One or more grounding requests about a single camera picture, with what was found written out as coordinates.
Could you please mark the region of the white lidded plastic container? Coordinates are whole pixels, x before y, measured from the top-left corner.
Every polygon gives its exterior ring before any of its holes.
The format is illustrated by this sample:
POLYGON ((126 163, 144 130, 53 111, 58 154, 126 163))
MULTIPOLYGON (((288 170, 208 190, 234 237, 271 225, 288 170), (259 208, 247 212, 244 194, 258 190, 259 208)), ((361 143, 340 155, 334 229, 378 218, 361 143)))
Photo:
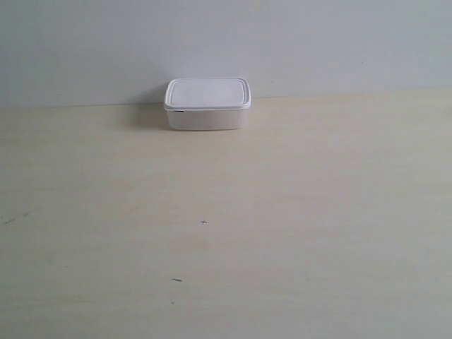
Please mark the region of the white lidded plastic container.
POLYGON ((251 91, 243 78, 178 78, 165 92, 169 126, 178 131, 240 129, 250 107, 251 91))

